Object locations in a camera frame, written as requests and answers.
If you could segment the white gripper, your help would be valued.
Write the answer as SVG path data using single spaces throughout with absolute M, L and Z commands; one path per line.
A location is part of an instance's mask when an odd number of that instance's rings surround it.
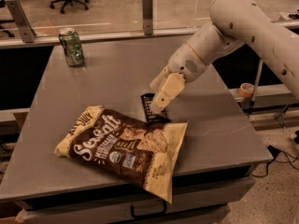
M 176 50 L 167 66 L 149 84 L 155 91 L 150 109 L 156 114 L 161 113 L 184 90 L 185 80 L 195 81 L 206 71 L 206 66 L 187 44 Z

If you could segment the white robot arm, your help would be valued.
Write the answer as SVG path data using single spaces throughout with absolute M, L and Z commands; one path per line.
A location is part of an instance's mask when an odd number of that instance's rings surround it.
M 248 45 L 299 98 L 299 35 L 271 21 L 254 0 L 213 0 L 210 22 L 203 25 L 170 57 L 152 80 L 150 104 L 162 112 L 207 67 L 243 45 Z

